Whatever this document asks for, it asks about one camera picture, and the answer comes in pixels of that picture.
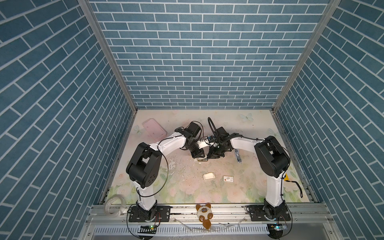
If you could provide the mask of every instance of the metal vent grille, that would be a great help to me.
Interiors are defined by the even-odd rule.
[[[256,224],[247,224],[240,225],[240,227],[222,227],[217,224],[213,224],[211,229],[214,231],[204,231],[204,228],[199,225],[188,224],[187,226],[192,228],[200,228],[198,229],[189,229],[182,225],[174,225],[174,224],[162,224],[157,228],[156,236],[158,237],[171,237],[171,236],[194,236],[194,235],[231,235],[231,234],[269,234],[268,227],[266,224],[256,223]],[[130,226],[129,229],[133,234],[137,235],[140,226]],[[130,235],[128,229],[124,225],[98,225],[94,230],[94,235]]]

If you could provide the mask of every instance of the plush animal keychain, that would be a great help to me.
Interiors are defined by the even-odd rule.
[[[203,223],[203,226],[206,229],[209,229],[211,227],[211,221],[209,219],[212,219],[212,217],[214,216],[211,210],[211,204],[207,203],[205,206],[197,204],[196,210],[197,217],[199,218],[200,222]]]

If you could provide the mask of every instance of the blue brick wallpaper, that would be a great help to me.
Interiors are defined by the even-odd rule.
[[[384,239],[383,12],[342,0],[278,110],[345,239]]]
[[[0,239],[73,239],[132,111],[76,0],[0,1]]]
[[[268,108],[328,0],[91,0],[139,108]]]

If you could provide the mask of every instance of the debris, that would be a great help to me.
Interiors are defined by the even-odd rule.
[[[224,182],[233,182],[233,177],[232,176],[223,176]]]
[[[241,162],[241,158],[240,158],[240,154],[239,154],[239,150],[238,149],[235,149],[235,157],[237,159],[237,162]]]
[[[207,174],[204,174],[203,178],[204,178],[204,180],[208,180],[208,179],[211,179],[211,178],[215,178],[215,175],[214,175],[213,172],[209,172]]]

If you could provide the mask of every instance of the black wire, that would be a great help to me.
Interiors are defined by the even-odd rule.
[[[140,193],[139,193],[139,188],[137,187],[137,188],[136,188],[136,191],[137,191],[137,193],[138,193],[138,195],[139,195],[140,197],[151,197],[151,196],[154,196],[154,195],[158,194],[158,193],[163,189],[163,187],[166,185],[167,180],[168,180],[168,175],[169,175],[169,164],[168,164],[168,160],[167,160],[167,158],[165,157],[165,155],[160,151],[160,149],[159,149],[159,145],[160,145],[160,143],[161,143],[162,141],[164,141],[164,140],[172,139],[172,138],[180,137],[180,136],[182,136],[182,135],[174,136],[174,137],[167,137],[167,138],[164,138],[163,140],[161,140],[161,141],[158,143],[158,145],[157,145],[157,149],[159,150],[159,152],[161,153],[161,155],[164,156],[164,159],[166,160],[166,163],[167,163],[167,177],[166,177],[166,180],[164,181],[163,186],[162,186],[157,192],[155,192],[155,193],[152,194],[152,195],[149,195],[149,196],[142,196],[142,195],[140,195]]]
[[[221,144],[220,142],[220,136],[217,132],[217,129],[215,127],[215,124],[213,123],[212,119],[210,117],[208,117],[208,125],[209,127],[211,128],[211,131],[213,132],[214,136],[216,137],[217,141],[218,141],[218,144]]]
[[[299,190],[300,190],[300,198],[303,198],[303,190],[301,189],[300,185],[298,182],[296,181],[289,181],[289,180],[285,180],[286,182],[294,182],[296,183],[296,185],[298,186]]]
[[[182,128],[183,130],[185,129],[184,127],[178,127],[178,128],[175,129],[175,132],[176,132],[176,130],[178,130],[179,128]]]
[[[143,239],[144,239],[144,237],[143,237],[143,238],[141,238],[141,237],[139,237],[138,235],[137,235],[137,236],[136,236],[136,235],[134,235],[134,234],[131,232],[131,230],[129,229],[129,227],[128,227],[128,215],[130,214],[129,210],[131,209],[131,207],[132,207],[133,205],[137,205],[137,203],[130,205],[130,206],[129,206],[129,208],[128,208],[128,210],[127,210],[127,220],[126,220],[127,229],[128,229],[128,231],[129,231],[129,233],[130,233],[130,234],[132,234],[132,236],[134,236],[134,237],[136,237],[136,238],[138,238],[138,239],[141,239],[141,240],[143,240]]]
[[[289,214],[291,215],[291,228],[289,229],[288,233],[284,234],[284,235],[281,236],[280,238],[287,236],[287,235],[292,231],[292,227],[293,227],[293,216],[292,216],[291,210],[289,209],[289,207],[287,206],[287,204],[285,204],[285,206],[287,207],[287,209],[288,209],[288,211],[289,211]]]
[[[157,225],[157,227],[160,226],[160,222],[161,222],[161,215],[160,215],[160,212],[157,212],[159,214],[159,224]]]

